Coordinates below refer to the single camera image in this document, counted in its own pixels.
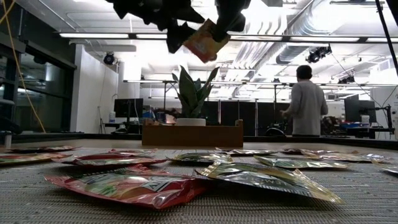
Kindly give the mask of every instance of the gray shirt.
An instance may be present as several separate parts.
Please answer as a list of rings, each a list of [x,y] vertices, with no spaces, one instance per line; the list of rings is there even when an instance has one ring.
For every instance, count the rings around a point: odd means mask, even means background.
[[[293,134],[319,136],[321,116],[328,114],[323,90],[310,80],[296,83],[288,112],[293,117]]]

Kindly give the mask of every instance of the floor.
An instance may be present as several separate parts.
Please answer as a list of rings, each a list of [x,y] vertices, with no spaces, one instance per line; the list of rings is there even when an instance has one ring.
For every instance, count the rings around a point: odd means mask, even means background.
[[[82,146],[75,156],[106,152],[111,148],[142,148],[140,141],[73,140],[16,144],[13,147],[72,145]],[[246,149],[301,147],[341,152],[359,151],[393,157],[398,151],[329,144],[247,143]],[[159,148],[156,158],[186,152],[212,151],[181,147]],[[234,157],[235,162],[258,162],[252,157]],[[165,162],[150,166],[174,174],[197,176],[205,166]],[[87,172],[81,167],[54,162],[16,167],[0,167],[0,223],[6,224],[123,224],[123,223],[255,223],[255,224],[397,224],[398,176],[369,163],[352,164],[347,170],[302,170],[313,181],[330,189],[345,204],[272,190],[222,182],[185,205],[151,210],[87,197],[44,181],[43,175],[74,175]]]

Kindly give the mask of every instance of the snake plant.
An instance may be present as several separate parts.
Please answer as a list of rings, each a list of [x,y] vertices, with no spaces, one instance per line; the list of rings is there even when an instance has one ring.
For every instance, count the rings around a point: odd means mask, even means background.
[[[205,85],[201,85],[201,81],[193,81],[188,72],[181,66],[180,78],[173,75],[174,81],[178,83],[180,92],[177,91],[178,98],[182,106],[182,115],[184,118],[198,118],[201,108],[209,96],[213,86],[211,81],[216,77],[218,67],[211,71]]]

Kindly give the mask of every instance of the dark hair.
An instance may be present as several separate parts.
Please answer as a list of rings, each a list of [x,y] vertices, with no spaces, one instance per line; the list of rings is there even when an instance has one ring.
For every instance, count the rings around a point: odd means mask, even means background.
[[[312,68],[309,65],[301,65],[297,68],[297,78],[299,79],[311,79]]]

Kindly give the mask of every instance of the yellow cable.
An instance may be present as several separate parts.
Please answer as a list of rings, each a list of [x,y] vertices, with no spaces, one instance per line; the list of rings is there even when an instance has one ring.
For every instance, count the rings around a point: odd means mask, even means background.
[[[14,59],[15,59],[16,65],[17,65],[17,69],[18,69],[19,76],[20,76],[20,78],[21,78],[22,86],[23,86],[24,89],[25,89],[25,93],[26,93],[26,96],[27,96],[27,100],[29,101],[30,107],[32,108],[33,113],[35,114],[35,117],[36,117],[37,120],[39,121],[40,127],[41,127],[42,130],[43,130],[43,133],[45,133],[45,129],[44,129],[42,120],[40,120],[39,116],[37,115],[37,112],[36,112],[36,110],[35,110],[35,108],[34,108],[32,102],[31,102],[31,100],[30,100],[30,96],[29,96],[29,94],[28,94],[28,92],[27,92],[27,89],[26,89],[26,86],[25,86],[24,77],[22,76],[21,68],[20,68],[19,62],[18,62],[17,53],[16,53],[15,47],[14,47],[14,41],[12,40],[10,22],[8,21],[8,15],[7,15],[9,11],[7,11],[7,7],[6,7],[6,4],[5,4],[4,1],[3,1],[2,6],[3,6],[3,8],[4,8],[4,12],[6,12],[6,13],[5,13],[5,17],[6,17],[6,22],[7,22],[8,34],[9,34],[9,36],[10,36],[10,41],[11,41],[12,53],[14,54]]]
[[[0,19],[0,24],[6,18],[6,16],[8,16],[8,14],[11,12],[11,9],[12,9],[12,7],[14,7],[14,4],[15,4],[15,0],[12,1],[11,5],[10,5],[10,8],[8,8],[8,10],[4,10],[4,15]]]

